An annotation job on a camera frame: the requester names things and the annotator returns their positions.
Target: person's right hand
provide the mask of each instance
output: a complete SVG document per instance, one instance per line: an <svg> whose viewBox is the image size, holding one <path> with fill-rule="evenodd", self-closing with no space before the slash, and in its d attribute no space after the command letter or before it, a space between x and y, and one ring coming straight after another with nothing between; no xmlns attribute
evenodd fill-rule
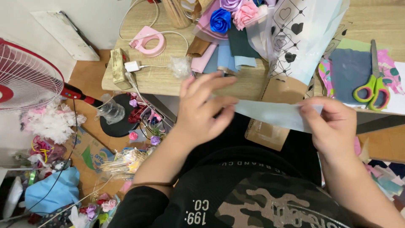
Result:
<svg viewBox="0 0 405 228"><path fill-rule="evenodd" d="M354 155L356 136L356 111L336 99L312 97L299 102L301 116L312 129L314 146L326 159ZM319 115L311 105L324 105Z"/></svg>

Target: wooden stick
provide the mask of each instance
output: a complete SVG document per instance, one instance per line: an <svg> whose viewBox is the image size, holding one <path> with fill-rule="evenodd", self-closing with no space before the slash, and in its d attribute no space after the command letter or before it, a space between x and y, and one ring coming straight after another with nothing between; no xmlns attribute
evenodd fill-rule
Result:
<svg viewBox="0 0 405 228"><path fill-rule="evenodd" d="M173 27L187 28L191 25L191 19L185 16L179 0L162 0L162 2Z"/></svg>

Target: electric fan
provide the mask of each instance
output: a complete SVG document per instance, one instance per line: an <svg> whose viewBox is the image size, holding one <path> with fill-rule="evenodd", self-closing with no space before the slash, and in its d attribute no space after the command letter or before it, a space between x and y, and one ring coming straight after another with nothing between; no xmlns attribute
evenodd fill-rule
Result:
<svg viewBox="0 0 405 228"><path fill-rule="evenodd" d="M38 54L0 38L0 112L43 107L62 95L100 107L103 102L64 82L62 73Z"/></svg>

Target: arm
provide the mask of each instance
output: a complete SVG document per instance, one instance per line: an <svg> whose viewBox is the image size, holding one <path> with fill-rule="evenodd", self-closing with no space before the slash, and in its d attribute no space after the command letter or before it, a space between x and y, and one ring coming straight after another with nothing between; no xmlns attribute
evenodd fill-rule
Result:
<svg viewBox="0 0 405 228"><path fill-rule="evenodd" d="M206 100L214 90L235 82L235 77L222 77L219 71L197 80L190 77L182 83L176 126L136 171L134 186L147 185L170 195L191 150L217 137L231 122L232 104L238 103L237 98L218 96Z"/></svg>
<svg viewBox="0 0 405 228"><path fill-rule="evenodd" d="M405 220L372 180L354 153L356 111L337 100L314 97L300 104L313 131L322 171L331 196L350 211L356 225L405 227ZM310 104L323 104L321 116Z"/></svg>

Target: cardboard box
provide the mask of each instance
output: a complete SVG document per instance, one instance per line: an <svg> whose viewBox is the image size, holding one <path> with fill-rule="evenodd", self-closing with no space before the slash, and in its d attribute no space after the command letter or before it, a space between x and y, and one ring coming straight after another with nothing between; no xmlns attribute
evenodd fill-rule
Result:
<svg viewBox="0 0 405 228"><path fill-rule="evenodd" d="M67 151L72 151L75 144L75 133L64 143ZM101 142L90 135L85 129L79 127L77 131L77 143L73 151L73 154L77 158L81 158L86 166L96 173L101 174L102 177L107 177L107 174L102 172L99 168L105 161L114 160L115 155L111 153Z"/></svg>
<svg viewBox="0 0 405 228"><path fill-rule="evenodd" d="M267 81L260 100L263 102L296 104L302 101L304 97L311 97L308 91L314 89L313 81L311 80L312 84L310 83L307 86L292 77L277 75ZM289 132L290 129L251 119L246 129L245 138L260 145L281 151Z"/></svg>

